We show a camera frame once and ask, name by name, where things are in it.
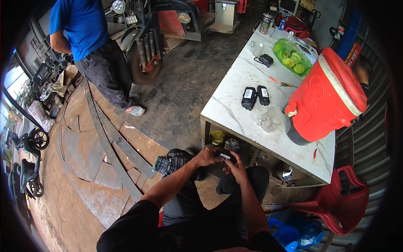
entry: red water cooler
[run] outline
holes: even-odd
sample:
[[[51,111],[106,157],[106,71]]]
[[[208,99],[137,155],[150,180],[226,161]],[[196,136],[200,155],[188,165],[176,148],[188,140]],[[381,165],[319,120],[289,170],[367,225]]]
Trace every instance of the red water cooler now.
[[[367,109],[367,96],[347,64],[329,47],[288,100],[285,113],[288,137],[298,145],[324,138],[335,129],[351,125]]]

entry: headlight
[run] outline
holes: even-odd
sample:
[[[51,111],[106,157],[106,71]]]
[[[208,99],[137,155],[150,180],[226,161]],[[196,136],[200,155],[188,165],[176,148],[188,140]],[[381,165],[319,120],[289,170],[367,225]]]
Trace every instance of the headlight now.
[[[179,13],[178,14],[178,20],[182,24],[188,24],[188,23],[190,23],[190,16],[188,14],[186,14],[186,13]]]
[[[125,20],[128,25],[137,23],[136,15],[125,17]]]
[[[122,14],[125,12],[126,4],[122,0],[116,0],[112,3],[111,9],[117,14]]]

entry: blue shirt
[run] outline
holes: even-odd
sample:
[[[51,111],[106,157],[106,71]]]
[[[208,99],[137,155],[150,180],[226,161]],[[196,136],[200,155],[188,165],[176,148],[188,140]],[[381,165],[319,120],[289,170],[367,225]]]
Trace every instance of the blue shirt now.
[[[101,0],[57,0],[50,12],[50,34],[65,30],[74,61],[109,41]]]

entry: metal canister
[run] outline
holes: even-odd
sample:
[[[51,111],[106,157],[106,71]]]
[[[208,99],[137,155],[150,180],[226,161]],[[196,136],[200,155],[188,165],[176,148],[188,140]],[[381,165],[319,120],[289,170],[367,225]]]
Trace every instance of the metal canister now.
[[[272,20],[271,15],[266,13],[263,14],[262,22],[260,23],[260,29],[259,29],[260,33],[265,35],[267,34],[271,20]]]
[[[279,29],[280,31],[282,31],[282,30],[284,30],[284,27],[285,27],[285,21],[284,21],[284,20],[281,20],[280,26],[278,27],[278,29]]]

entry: spring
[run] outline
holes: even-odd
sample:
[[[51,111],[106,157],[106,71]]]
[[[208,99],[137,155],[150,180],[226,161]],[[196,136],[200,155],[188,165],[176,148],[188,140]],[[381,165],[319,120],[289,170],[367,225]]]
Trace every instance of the spring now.
[[[147,56],[147,63],[149,63],[151,61],[151,54],[150,54],[150,42],[148,40],[147,35],[144,37],[143,42],[144,42],[145,55]]]
[[[144,52],[144,43],[143,41],[137,41],[137,50],[139,53],[139,58],[140,58],[140,64],[143,67],[143,70],[147,66],[147,63],[145,61],[145,52]]]
[[[151,57],[154,57],[155,56],[154,32],[152,30],[148,34],[148,39],[150,40]]]

